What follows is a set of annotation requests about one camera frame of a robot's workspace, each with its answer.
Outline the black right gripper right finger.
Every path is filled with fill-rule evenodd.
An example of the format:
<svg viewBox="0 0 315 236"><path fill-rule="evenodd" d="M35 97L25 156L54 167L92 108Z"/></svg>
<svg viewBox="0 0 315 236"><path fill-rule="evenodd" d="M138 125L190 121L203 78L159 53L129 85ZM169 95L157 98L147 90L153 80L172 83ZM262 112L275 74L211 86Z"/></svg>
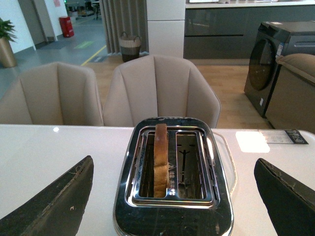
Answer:
<svg viewBox="0 0 315 236"><path fill-rule="evenodd" d="M254 167L259 194L279 236L315 234L315 191L260 158Z"/></svg>

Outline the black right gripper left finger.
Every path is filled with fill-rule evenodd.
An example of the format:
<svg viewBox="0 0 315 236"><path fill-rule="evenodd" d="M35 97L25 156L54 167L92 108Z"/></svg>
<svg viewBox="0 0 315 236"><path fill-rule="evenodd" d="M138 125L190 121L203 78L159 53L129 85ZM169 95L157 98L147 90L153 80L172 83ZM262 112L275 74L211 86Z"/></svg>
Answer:
<svg viewBox="0 0 315 236"><path fill-rule="evenodd" d="M86 156L26 203L0 220L2 236L74 236L93 184L94 161Z"/></svg>

